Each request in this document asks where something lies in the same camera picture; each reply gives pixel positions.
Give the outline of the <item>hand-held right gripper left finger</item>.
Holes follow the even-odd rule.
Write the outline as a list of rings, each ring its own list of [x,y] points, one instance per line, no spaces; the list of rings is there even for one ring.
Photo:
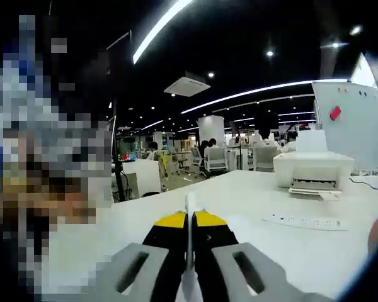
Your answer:
[[[160,218],[141,244],[131,243],[111,258],[108,300],[175,301],[187,249],[187,213]]]

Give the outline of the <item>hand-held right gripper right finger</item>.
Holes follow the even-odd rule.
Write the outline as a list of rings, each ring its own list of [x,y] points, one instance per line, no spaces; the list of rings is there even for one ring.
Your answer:
[[[239,243],[222,218],[192,216],[195,272],[204,301],[304,301],[284,269],[250,243]]]

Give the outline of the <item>person's right hand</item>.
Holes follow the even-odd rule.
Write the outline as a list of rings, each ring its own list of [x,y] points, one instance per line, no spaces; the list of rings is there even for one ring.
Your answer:
[[[378,218],[373,222],[367,239],[367,252],[372,255],[378,246]]]

